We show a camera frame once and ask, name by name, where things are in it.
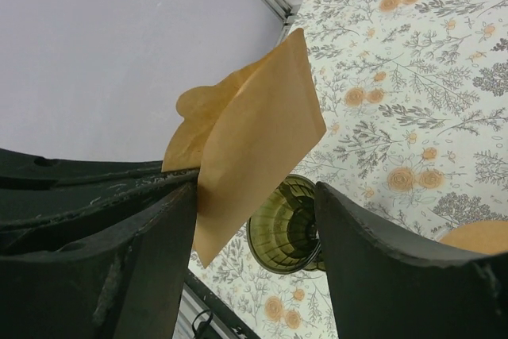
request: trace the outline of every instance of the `black wire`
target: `black wire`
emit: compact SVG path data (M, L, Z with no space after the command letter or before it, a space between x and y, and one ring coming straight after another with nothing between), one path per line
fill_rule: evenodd
M210 316L204 322L199 322L198 328L196 329L194 324L196 323L199 317L201 317L206 313L210 314ZM210 326L212 319L214 319L214 313L212 313L210 310L204 310L198 315L196 315L196 318L194 318L192 322L192 332L194 333L194 339L202 339L202 335L205 333L206 329Z

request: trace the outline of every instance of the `gray leaf pattern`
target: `gray leaf pattern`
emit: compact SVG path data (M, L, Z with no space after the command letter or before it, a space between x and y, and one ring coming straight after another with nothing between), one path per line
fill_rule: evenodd
M508 0L305 0L327 132L293 172L430 239L508 220ZM337 338L326 274L275 275L242 228L190 269L260 337Z

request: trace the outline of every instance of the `green glass vase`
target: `green glass vase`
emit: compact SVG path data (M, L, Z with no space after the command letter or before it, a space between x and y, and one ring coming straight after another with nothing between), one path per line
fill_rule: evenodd
M256 261L277 274L325 270L314 215L314 184L289 175L247 221Z

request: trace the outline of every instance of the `floral wallpaper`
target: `floral wallpaper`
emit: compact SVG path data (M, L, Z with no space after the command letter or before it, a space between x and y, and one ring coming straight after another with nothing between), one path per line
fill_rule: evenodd
M328 132L294 173L432 239L508 220L508 0L306 0ZM275 275L242 229L190 269L262 338L336 338L326 274Z

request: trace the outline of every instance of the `brown paper envelope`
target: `brown paper envelope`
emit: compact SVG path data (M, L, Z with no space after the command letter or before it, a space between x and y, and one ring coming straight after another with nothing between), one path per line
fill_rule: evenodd
M271 53L233 72L215 86L195 87L180 95L176 111L184 120L166 148L163 172L198 168L201 165L203 148L215 122L244 82Z
M194 248L205 267L326 131L302 29L257 67L202 150Z
M472 222L451 230L440 243L482 254L508 251L508 222Z

